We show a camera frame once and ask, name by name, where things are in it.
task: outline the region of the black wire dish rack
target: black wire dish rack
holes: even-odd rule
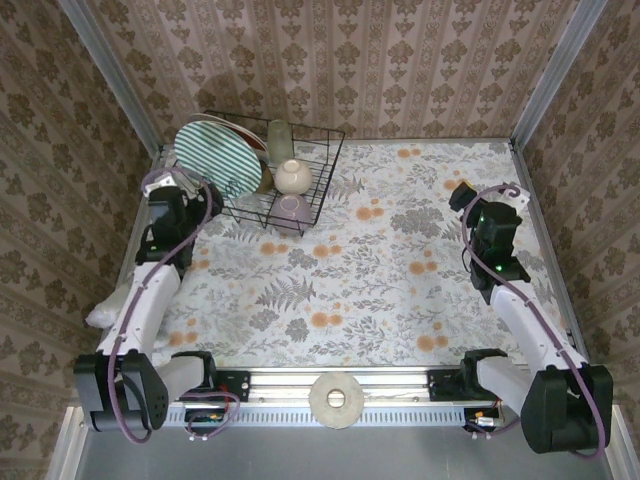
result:
[[[258,135],[262,140],[267,140],[267,130],[271,121],[269,119],[215,110],[206,110],[204,113],[238,124]],[[284,221],[284,224],[287,225],[286,228],[292,232],[295,232],[297,227],[298,233],[302,237],[307,228],[314,227],[318,223],[346,134],[340,130],[310,127],[297,123],[289,125],[293,139],[294,158],[304,161],[313,175],[311,188],[302,195],[311,207],[311,221],[304,222],[272,215],[274,203],[282,196],[282,193],[275,188],[265,194],[254,193],[247,197],[226,200],[222,214],[233,217],[238,223],[242,220],[260,223],[262,228],[267,228],[269,225],[282,225]],[[274,177],[276,168],[277,166],[269,165]],[[227,193],[232,193],[233,186],[225,188]]]

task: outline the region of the white tape roll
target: white tape roll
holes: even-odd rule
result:
[[[329,394],[344,395],[344,403],[334,407]],[[358,381],[345,373],[324,373],[318,377],[309,393],[311,413],[318,422],[329,428],[346,428],[358,421],[364,409],[364,392]]]

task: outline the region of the purple cable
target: purple cable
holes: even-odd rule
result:
[[[166,263],[173,257],[176,253],[182,250],[184,247],[193,242],[198,234],[202,231],[205,224],[210,220],[209,216],[211,215],[211,210],[213,208],[213,197],[211,196],[211,191],[207,187],[207,181],[205,178],[191,170],[181,167],[169,167],[169,168],[160,168],[158,170],[154,170],[149,172],[144,179],[142,180],[142,189],[144,191],[144,187],[146,187],[149,183],[152,183],[153,179],[158,178],[159,175],[163,173],[182,173],[183,175],[193,175],[200,180],[200,183],[205,187],[204,191],[207,197],[207,210],[202,218],[202,222],[200,225],[194,230],[194,232],[189,235],[185,240],[183,240],[178,246],[176,246],[173,250],[167,253],[162,260],[160,260],[154,267],[149,271],[146,277],[142,280],[142,284],[136,290],[135,295],[131,299],[131,303],[127,307],[127,311],[124,315],[124,319],[122,320],[122,325],[120,326],[120,330],[118,331],[118,336],[116,337],[116,341],[111,350],[111,354],[109,355],[109,363],[107,364],[107,390],[109,391],[109,400],[111,401],[111,406],[113,407],[113,414],[116,417],[116,422],[122,430],[122,433],[127,440],[131,443],[135,443],[137,445],[142,445],[146,443],[149,438],[151,438],[151,430],[147,430],[146,435],[143,438],[136,437],[131,429],[128,427],[124,420],[124,416],[122,415],[122,410],[120,410],[120,404],[118,403],[118,395],[116,393],[116,358],[118,356],[118,350],[120,350],[120,345],[122,344],[122,335],[127,331],[127,326],[129,326],[129,322],[131,321],[131,317],[133,316],[133,311],[142,296],[142,292],[146,289],[147,284],[151,281],[153,276],[162,268]]]
[[[484,263],[480,259],[480,257],[478,257],[478,255],[476,255],[476,253],[471,248],[471,243],[469,242],[469,239],[467,238],[467,227],[466,227],[467,219],[469,218],[469,214],[471,213],[471,210],[473,209],[474,205],[478,203],[480,199],[485,197],[488,193],[497,192],[504,189],[513,190],[515,192],[515,195],[510,194],[512,197],[515,197],[520,194],[520,189],[513,185],[496,185],[495,187],[486,188],[485,190],[478,193],[478,195],[476,195],[476,197],[473,200],[471,200],[469,205],[467,205],[467,207],[465,208],[464,214],[462,215],[462,241],[464,242],[464,246],[467,247],[467,250],[469,250],[469,254],[471,255],[471,258],[475,260],[475,262],[478,265],[480,265],[480,268],[482,268],[485,272],[491,275],[495,280],[500,282],[500,284],[504,285],[509,290],[511,290],[514,294],[516,294],[524,302],[524,304],[533,312],[533,315],[536,317],[536,320],[538,320],[538,322],[540,323],[540,326],[545,331],[545,333],[553,343],[558,353],[562,356],[562,359],[569,366],[569,369],[571,370],[571,373],[575,377],[576,382],[578,382],[580,391],[584,395],[584,398],[587,401],[589,408],[591,409],[591,413],[596,422],[596,429],[598,430],[598,448],[596,449],[595,452],[591,454],[573,452],[573,454],[585,460],[599,458],[602,456],[605,449],[604,423],[602,422],[602,417],[600,416],[600,412],[598,411],[596,402],[593,399],[593,395],[591,395],[591,392],[589,392],[589,389],[587,388],[587,385],[584,383],[584,380],[582,379],[580,372],[578,372],[578,367],[573,363],[573,360],[571,360],[571,357],[569,357],[567,352],[564,351],[564,348],[562,347],[562,343],[555,336],[555,334],[553,333],[549,325],[547,325],[547,322],[545,321],[543,315],[540,313],[538,308],[531,302],[531,299],[527,297],[527,295],[524,292],[522,292],[520,289],[518,289],[513,284],[511,284],[509,281],[505,280],[500,275],[498,275],[493,270],[491,270],[491,268],[489,268],[489,266],[487,266],[487,264]],[[517,423],[518,423],[517,421],[511,422],[509,425],[507,425],[504,428],[501,428],[500,430],[493,433],[492,435],[499,435],[500,433],[504,433],[506,430],[510,430],[511,428],[515,427]]]
[[[189,434],[191,434],[194,438],[202,438],[203,440],[207,440],[211,437],[215,437],[216,435],[219,435],[225,428],[227,428],[229,426],[229,424],[231,422],[233,422],[236,417],[238,416],[238,413],[240,413],[240,399],[238,398],[238,396],[235,393],[231,393],[231,392],[215,392],[215,393],[185,393],[183,396],[187,397],[187,398],[211,398],[211,397],[225,397],[225,398],[231,398],[233,400],[233,411],[227,416],[227,418],[211,433],[208,433],[206,435],[196,435],[195,432],[192,429],[193,426],[193,421],[196,418],[199,417],[204,417],[206,415],[209,415],[209,412],[207,412],[206,410],[200,410],[197,411],[193,414],[193,416],[189,419],[189,423],[187,424],[187,432],[189,432]]]

